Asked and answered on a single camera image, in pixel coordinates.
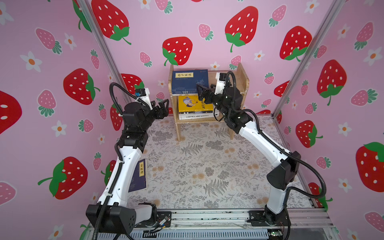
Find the yellow cartoon cover book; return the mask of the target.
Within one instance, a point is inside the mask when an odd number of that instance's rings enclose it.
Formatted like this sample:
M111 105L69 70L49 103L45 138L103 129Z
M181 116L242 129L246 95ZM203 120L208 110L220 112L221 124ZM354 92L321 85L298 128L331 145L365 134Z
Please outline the yellow cartoon cover book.
M198 96L178 96L179 113L208 113L213 112L212 104L205 104Z

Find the blue book with figure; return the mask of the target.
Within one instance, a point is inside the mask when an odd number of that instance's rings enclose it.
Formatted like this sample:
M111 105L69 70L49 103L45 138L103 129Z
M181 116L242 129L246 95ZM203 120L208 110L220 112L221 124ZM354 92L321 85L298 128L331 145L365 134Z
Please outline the blue book with figure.
M208 70L173 71L172 90L196 89L197 84L209 86Z

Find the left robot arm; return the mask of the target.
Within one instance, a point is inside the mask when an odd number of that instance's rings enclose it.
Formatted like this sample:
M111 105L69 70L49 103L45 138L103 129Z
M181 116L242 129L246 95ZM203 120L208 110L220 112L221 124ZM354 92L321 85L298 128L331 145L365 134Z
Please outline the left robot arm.
M125 106L124 129L114 146L118 155L117 164L97 204L89 205L86 210L86 216L94 228L93 240L98 239L99 233L112 233L118 239L120 235L128 236L138 224L157 224L155 204L142 203L130 209L127 208L127 197L149 138L147 131L155 120L161 120L168 114L169 100L158 105L151 102L150 107L139 102Z

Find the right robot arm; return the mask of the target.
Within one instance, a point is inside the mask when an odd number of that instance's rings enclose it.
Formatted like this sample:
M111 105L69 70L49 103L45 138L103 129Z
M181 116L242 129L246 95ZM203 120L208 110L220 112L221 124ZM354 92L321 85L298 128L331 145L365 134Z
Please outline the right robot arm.
M238 89L224 87L222 93L216 94L215 89L197 85L197 91L200 101L213 104L214 109L223 115L227 126L253 144L272 165L273 169L267 174L267 180L271 185L270 196L262 220L270 226L287 220L288 217L285 215L289 187L298 172L299 163L294 159L298 155L289 152L265 134L253 111L241 110L237 106L242 98Z

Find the white hardcover book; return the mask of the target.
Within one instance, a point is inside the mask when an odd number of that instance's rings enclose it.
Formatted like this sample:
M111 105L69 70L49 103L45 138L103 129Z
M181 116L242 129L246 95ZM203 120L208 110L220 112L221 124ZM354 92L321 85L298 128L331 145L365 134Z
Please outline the white hardcover book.
M193 120L193 119L205 119L205 118L214 118L220 115L219 112L207 112L207 113L179 113L179 120Z

